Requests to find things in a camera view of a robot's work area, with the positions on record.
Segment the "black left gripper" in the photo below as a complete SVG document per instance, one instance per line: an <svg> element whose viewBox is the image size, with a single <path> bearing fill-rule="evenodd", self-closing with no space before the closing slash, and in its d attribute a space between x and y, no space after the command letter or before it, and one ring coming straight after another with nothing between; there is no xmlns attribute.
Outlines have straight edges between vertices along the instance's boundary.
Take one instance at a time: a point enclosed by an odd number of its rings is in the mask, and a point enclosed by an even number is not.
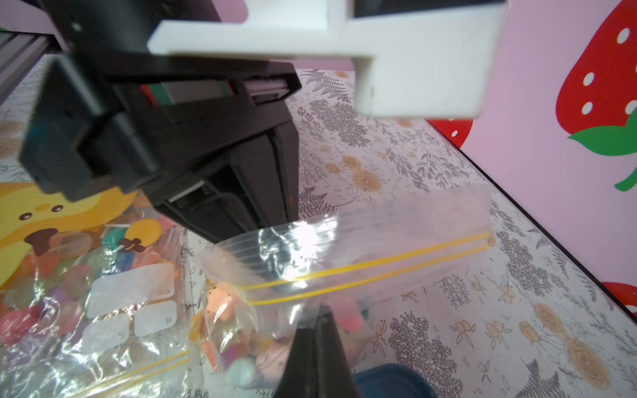
<svg viewBox="0 0 637 398"><path fill-rule="evenodd" d="M117 187L211 242L299 217L289 63L158 56L160 23L210 1L39 1L70 51L51 64L19 156L43 192Z"/></svg>

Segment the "clear ziploc candy bag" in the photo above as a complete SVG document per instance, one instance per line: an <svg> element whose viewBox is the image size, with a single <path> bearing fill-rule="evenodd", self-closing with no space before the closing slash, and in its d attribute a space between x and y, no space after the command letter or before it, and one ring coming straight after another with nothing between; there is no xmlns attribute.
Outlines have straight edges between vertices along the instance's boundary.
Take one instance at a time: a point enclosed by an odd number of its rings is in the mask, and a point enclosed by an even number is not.
<svg viewBox="0 0 637 398"><path fill-rule="evenodd" d="M332 316L346 362L373 332L372 309L486 251L491 188L410 195L268 227L200 252L202 349L226 382L277 386L294 338Z"/></svg>

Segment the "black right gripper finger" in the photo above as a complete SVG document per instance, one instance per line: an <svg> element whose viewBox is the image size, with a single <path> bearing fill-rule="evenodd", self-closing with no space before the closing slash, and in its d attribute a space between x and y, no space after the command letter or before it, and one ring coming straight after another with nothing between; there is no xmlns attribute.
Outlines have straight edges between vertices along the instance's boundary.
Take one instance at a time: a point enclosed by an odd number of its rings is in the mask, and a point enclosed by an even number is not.
<svg viewBox="0 0 637 398"><path fill-rule="evenodd" d="M333 311L320 308L313 328L295 334L275 398L360 397L343 349Z"/></svg>

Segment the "teal plastic tray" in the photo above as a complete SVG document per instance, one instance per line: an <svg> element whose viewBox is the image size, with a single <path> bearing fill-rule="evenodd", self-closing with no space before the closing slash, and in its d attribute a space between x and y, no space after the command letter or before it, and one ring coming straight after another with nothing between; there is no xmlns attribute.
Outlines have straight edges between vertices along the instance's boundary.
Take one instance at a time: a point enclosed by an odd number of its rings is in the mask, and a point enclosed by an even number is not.
<svg viewBox="0 0 637 398"><path fill-rule="evenodd" d="M424 377L399 364L376 366L353 380L364 398L437 398Z"/></svg>

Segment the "ziploc bag with yellow duck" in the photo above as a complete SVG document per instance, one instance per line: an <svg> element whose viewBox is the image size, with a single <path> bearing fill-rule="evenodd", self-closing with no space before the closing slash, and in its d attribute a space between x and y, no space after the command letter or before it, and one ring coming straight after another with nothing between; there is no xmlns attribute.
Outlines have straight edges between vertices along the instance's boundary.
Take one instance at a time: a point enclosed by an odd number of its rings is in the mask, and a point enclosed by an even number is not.
<svg viewBox="0 0 637 398"><path fill-rule="evenodd" d="M1 185L1 394L187 397L178 224L140 193Z"/></svg>

